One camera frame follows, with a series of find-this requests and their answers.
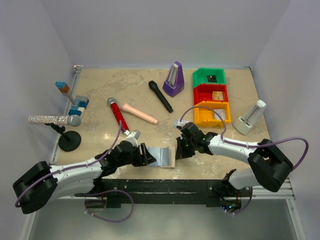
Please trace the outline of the beige leather card holder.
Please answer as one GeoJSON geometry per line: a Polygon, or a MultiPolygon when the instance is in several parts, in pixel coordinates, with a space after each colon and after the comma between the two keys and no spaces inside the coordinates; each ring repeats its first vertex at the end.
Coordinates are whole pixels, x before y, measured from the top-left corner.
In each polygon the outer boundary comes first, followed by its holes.
{"type": "Polygon", "coordinates": [[[174,168],[175,167],[175,153],[172,147],[169,147],[170,150],[170,167],[163,167],[163,168],[174,168]]]}

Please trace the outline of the blue credit cards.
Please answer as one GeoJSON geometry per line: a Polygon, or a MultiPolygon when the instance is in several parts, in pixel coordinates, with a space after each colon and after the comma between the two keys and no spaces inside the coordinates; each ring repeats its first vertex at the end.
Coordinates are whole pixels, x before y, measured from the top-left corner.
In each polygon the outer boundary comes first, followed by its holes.
{"type": "Polygon", "coordinates": [[[155,162],[149,163],[149,167],[168,168],[171,166],[171,154],[169,147],[149,147],[148,152],[155,158],[155,162]]]}

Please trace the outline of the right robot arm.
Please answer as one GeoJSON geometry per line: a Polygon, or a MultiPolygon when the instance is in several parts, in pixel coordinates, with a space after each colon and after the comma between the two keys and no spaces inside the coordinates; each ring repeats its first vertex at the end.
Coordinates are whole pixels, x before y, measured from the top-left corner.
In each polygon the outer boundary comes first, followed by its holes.
{"type": "Polygon", "coordinates": [[[203,133],[188,122],[178,125],[181,135],[177,137],[177,160],[193,157],[196,153],[223,156],[248,164],[247,169],[232,169],[212,189],[221,199],[236,195],[247,187],[261,186],[270,192],[278,192],[293,171],[292,162],[268,139],[250,144],[243,141],[231,143],[215,132],[203,133]]]}

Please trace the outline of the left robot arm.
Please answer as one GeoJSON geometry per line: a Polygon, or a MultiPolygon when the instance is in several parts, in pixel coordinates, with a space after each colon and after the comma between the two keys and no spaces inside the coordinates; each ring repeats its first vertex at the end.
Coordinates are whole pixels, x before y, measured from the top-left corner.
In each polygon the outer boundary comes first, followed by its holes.
{"type": "Polygon", "coordinates": [[[13,183],[17,197],[14,205],[27,215],[60,197],[98,196],[104,190],[100,180],[119,167],[146,167],[155,161],[144,143],[132,144],[127,140],[80,163],[50,166],[40,161],[13,183]]]}

